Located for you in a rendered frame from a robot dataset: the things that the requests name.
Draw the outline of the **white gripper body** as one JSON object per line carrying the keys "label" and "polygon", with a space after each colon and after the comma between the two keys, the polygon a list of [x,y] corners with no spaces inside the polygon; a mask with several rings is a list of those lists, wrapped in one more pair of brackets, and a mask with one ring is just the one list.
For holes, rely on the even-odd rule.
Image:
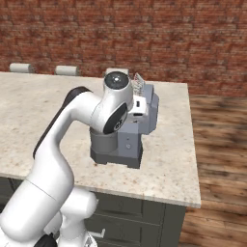
{"label": "white gripper body", "polygon": [[142,123],[146,120],[148,112],[143,109],[134,109],[128,112],[127,121],[129,123]]}

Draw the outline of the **grey mixer bowl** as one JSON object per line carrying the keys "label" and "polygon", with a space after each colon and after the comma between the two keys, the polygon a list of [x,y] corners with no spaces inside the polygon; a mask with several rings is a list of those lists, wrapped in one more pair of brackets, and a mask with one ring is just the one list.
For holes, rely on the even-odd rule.
{"label": "grey mixer bowl", "polygon": [[118,134],[103,134],[94,129],[90,129],[91,147],[99,153],[109,153],[118,147]]}

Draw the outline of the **dark green drawer front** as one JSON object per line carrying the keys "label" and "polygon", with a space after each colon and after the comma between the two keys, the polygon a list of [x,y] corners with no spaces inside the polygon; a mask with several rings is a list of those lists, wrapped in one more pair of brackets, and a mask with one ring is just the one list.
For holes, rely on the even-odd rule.
{"label": "dark green drawer front", "polygon": [[97,214],[160,225],[165,205],[153,201],[96,193]]}
{"label": "dark green drawer front", "polygon": [[97,237],[98,247],[158,247],[160,227],[158,225],[125,220],[121,218],[93,215],[85,220],[88,231],[101,233]]}

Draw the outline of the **dark green island side panel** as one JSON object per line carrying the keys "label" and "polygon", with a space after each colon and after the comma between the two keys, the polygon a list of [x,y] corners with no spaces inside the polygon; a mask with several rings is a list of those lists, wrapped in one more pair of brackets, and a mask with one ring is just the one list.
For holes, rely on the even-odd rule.
{"label": "dark green island side panel", "polygon": [[185,211],[185,206],[165,205],[159,247],[178,247]]}

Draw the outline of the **dark green cupboard door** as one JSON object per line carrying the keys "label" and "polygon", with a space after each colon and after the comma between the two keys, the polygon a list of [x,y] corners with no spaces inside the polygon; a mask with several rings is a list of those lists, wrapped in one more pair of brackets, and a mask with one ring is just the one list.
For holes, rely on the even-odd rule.
{"label": "dark green cupboard door", "polygon": [[0,208],[5,206],[21,183],[22,179],[0,177]]}

